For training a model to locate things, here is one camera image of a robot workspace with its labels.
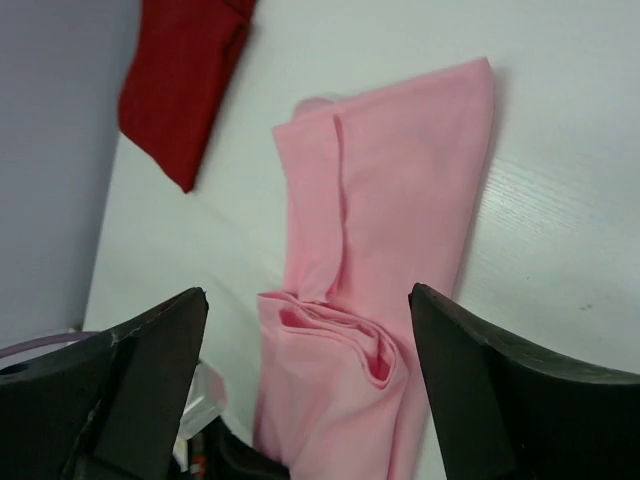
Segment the pink t shirt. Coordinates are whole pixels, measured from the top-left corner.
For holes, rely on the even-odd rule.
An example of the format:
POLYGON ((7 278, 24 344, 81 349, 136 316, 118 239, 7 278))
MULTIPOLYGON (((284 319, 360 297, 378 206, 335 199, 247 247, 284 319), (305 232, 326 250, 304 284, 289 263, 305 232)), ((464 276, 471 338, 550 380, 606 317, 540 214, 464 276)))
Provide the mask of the pink t shirt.
POLYGON ((490 144, 479 58, 300 102, 274 139, 287 185, 281 287, 258 296, 254 442, 294 479, 409 479, 428 400, 409 294, 451 294, 490 144))

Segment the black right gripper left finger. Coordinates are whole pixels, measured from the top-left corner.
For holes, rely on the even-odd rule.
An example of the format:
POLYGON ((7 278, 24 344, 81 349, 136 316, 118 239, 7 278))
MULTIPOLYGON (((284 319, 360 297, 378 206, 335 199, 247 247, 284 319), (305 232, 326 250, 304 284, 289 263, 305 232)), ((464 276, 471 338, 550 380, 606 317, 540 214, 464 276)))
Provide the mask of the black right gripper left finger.
POLYGON ((165 479, 208 303, 190 288, 1 371, 4 479, 165 479))

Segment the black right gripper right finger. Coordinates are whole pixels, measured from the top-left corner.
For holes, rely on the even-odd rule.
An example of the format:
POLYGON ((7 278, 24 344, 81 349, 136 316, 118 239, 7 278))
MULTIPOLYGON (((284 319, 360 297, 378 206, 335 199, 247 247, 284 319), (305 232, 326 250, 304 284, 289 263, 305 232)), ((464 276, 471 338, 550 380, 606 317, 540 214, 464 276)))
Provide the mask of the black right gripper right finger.
POLYGON ((556 353, 424 284, 409 304, 447 478, 638 478, 638 375, 556 353))

